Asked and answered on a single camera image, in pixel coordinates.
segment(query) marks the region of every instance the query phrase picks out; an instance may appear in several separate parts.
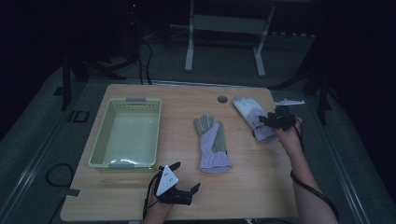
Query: small round object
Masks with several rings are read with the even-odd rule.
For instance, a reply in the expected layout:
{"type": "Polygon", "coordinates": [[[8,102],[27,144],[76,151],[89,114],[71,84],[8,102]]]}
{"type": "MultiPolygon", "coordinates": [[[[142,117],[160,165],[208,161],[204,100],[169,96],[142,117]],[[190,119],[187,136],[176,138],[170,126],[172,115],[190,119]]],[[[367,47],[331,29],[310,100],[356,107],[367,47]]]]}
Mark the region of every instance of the small round object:
{"type": "Polygon", "coordinates": [[[220,95],[220,96],[218,97],[218,101],[219,101],[220,103],[222,103],[222,104],[225,104],[225,103],[228,102],[228,98],[227,98],[227,96],[220,95]]]}

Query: glove cuff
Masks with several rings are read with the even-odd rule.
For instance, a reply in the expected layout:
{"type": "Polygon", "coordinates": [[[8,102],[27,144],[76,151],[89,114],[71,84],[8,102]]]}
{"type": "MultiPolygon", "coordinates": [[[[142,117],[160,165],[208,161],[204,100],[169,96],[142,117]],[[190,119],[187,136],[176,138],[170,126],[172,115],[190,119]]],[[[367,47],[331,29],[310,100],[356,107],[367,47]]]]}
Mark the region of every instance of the glove cuff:
{"type": "Polygon", "coordinates": [[[224,173],[231,169],[232,165],[226,152],[216,152],[202,155],[199,169],[210,174],[224,173]]]}

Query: forearm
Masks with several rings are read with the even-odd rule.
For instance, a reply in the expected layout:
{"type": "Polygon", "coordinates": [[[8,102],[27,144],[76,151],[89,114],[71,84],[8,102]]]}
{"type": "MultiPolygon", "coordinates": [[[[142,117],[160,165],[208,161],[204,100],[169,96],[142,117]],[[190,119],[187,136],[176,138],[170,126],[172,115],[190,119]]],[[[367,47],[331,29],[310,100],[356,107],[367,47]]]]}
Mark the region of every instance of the forearm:
{"type": "MultiPolygon", "coordinates": [[[[290,161],[292,171],[297,179],[321,193],[305,156],[295,156],[290,158],[290,161]]],[[[322,199],[297,183],[293,184],[293,188],[301,223],[337,223],[332,209],[322,199]]]]}
{"type": "Polygon", "coordinates": [[[143,224],[163,224],[172,207],[172,204],[155,203],[148,208],[143,224]]]}

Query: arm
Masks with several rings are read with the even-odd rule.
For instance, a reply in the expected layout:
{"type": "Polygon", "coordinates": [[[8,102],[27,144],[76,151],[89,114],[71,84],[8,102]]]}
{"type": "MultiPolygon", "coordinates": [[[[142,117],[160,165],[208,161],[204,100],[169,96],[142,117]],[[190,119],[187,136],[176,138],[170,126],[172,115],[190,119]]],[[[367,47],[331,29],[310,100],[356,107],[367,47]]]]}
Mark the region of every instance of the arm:
{"type": "MultiPolygon", "coordinates": [[[[297,122],[296,128],[301,132],[300,122],[297,122]]],[[[295,176],[301,182],[321,192],[305,158],[297,132],[290,128],[286,131],[276,130],[276,135],[290,158],[291,169],[295,176]]],[[[297,212],[302,223],[338,223],[330,206],[319,197],[296,183],[293,188],[297,212]]]]}
{"type": "Polygon", "coordinates": [[[143,224],[163,224],[173,207],[170,203],[160,203],[153,191],[152,189],[149,196],[148,210],[143,224]]]}
{"type": "Polygon", "coordinates": [[[172,209],[172,204],[157,202],[152,205],[146,214],[143,224],[163,224],[172,209]]]}

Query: human hand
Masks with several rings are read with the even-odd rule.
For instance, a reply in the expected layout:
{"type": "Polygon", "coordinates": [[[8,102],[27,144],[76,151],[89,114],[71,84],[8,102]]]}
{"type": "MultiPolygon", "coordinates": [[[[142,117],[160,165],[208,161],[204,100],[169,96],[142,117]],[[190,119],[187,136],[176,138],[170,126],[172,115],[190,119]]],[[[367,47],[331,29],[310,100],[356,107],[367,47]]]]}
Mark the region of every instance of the human hand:
{"type": "Polygon", "coordinates": [[[286,153],[290,158],[296,154],[303,153],[302,145],[300,142],[300,134],[302,133],[303,120],[296,117],[295,128],[289,128],[286,131],[275,130],[279,142],[285,148],[286,153]]]}
{"type": "Polygon", "coordinates": [[[147,213],[143,219],[143,224],[163,224],[169,212],[172,210],[172,207],[172,203],[161,203],[155,196],[154,189],[151,189],[147,213]]]}

